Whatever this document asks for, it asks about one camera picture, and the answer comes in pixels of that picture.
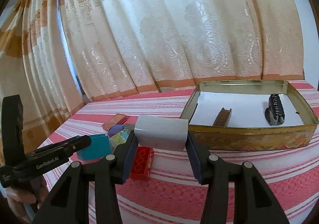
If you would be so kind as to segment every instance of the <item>striped tablecloth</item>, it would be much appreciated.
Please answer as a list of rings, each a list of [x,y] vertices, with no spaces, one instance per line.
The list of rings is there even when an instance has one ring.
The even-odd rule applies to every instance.
[[[305,81],[291,81],[319,115],[319,92]],[[105,133],[102,123],[123,113],[127,123],[138,115],[179,117],[192,90],[155,93],[89,103],[59,127],[41,146],[76,135]],[[319,197],[319,130],[307,147],[266,152],[214,151],[227,162],[252,162],[276,195],[291,224],[301,224]],[[76,155],[70,162],[77,160]],[[70,164],[45,175],[51,189]],[[195,180],[186,152],[155,149],[150,178],[128,179],[117,185],[117,198],[124,224],[199,223],[205,203],[206,186]],[[232,223],[234,185],[229,184],[227,223]],[[90,184],[90,223],[96,223],[94,184]]]

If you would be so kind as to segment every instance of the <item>beige curtain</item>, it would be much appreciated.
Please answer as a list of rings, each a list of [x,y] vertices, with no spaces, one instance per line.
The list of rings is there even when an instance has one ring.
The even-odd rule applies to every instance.
[[[294,0],[59,0],[91,100],[201,81],[302,79]]]
[[[0,29],[0,109],[3,97],[20,94],[26,152],[83,106],[62,47],[56,3],[20,0]]]

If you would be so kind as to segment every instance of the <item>silver screw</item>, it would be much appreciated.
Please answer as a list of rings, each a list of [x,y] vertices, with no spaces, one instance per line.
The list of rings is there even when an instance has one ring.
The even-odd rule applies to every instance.
[[[253,167],[253,164],[250,163],[250,162],[245,162],[245,163],[244,163],[244,166],[247,167],[247,168],[252,168],[252,167]]]
[[[74,162],[72,162],[72,164],[71,164],[71,166],[72,166],[73,168],[77,168],[77,167],[79,167],[79,165],[80,165],[80,162],[79,162],[79,161],[74,161]]]
[[[216,156],[216,155],[210,155],[208,158],[211,161],[217,161],[218,160],[218,156]]]
[[[112,161],[112,160],[115,159],[115,155],[109,154],[109,155],[107,155],[105,158],[106,158],[106,160],[108,160],[108,161]]]

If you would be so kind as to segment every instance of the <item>red lego brick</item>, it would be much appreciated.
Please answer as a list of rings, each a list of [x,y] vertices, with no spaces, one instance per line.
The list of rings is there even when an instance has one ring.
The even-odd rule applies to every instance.
[[[134,158],[130,178],[146,181],[150,176],[150,169],[154,157],[154,150],[149,147],[138,147]]]

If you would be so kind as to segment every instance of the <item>turquoise block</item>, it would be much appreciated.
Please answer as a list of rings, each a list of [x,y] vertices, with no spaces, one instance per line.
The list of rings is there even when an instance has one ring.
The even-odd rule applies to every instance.
[[[83,161],[98,159],[112,153],[110,141],[105,134],[90,135],[91,145],[77,152],[78,158]]]

